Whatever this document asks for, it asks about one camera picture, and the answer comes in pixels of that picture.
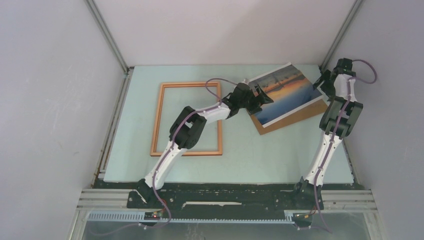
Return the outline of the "brown cardboard backing board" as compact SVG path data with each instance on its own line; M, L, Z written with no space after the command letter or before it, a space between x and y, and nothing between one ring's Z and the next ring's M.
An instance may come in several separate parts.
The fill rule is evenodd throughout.
M278 129L317 116L319 114L323 114L327 110L327 108L328 105L325 103L324 100L321 99L281 120L278 120L277 122L267 127L263 127L254 115L251 115L250 118L254 126L256 127L258 133L260 135L265 135Z

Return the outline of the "sunset photo print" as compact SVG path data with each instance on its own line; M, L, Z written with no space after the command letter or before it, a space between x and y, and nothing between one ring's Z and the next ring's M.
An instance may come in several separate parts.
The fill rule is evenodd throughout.
M325 97L313 83L290 62L276 69L249 79L249 87L259 85L264 94L274 103L261 106L262 111L252 114L263 127L273 123L319 101Z

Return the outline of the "wooden picture frame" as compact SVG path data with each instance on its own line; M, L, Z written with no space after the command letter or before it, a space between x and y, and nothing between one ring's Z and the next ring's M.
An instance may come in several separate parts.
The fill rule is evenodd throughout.
M209 83L202 81L190 81L190 82L163 82L160 84L159 94L157 98L157 107L155 112L155 120L153 127L153 134L151 139L150 156L160 157L162 152L157 151L159 130L162 117L163 101L166 88L206 88L216 87L216 94L221 97L221 84L218 81L211 81ZM217 150L215 151L187 151L183 157L194 157L194 156L222 156L223 155L223 133L222 133L222 121L217 122Z

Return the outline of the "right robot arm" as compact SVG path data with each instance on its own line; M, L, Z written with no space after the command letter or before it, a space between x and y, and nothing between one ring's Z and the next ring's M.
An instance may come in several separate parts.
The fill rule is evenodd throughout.
M297 209L321 207L324 176L337 147L352 132L363 104L355 97L356 73L353 60L340 58L333 70L324 71L313 84L329 100L320 122L321 140L309 170L302 176L291 194L291 204Z

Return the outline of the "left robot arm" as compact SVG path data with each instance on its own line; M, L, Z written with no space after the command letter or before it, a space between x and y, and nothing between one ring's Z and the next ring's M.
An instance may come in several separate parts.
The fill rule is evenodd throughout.
M262 106L273 103L259 85L251 88L247 83L237 83L232 92L225 97L217 98L217 103L195 109L186 106L180 112L169 130L166 148L153 169L135 188L139 194L138 201L145 208L153 208L158 202L160 190L177 158L192 149L201 138L206 125L226 120L236 115L239 110L246 109L255 114L262 111Z

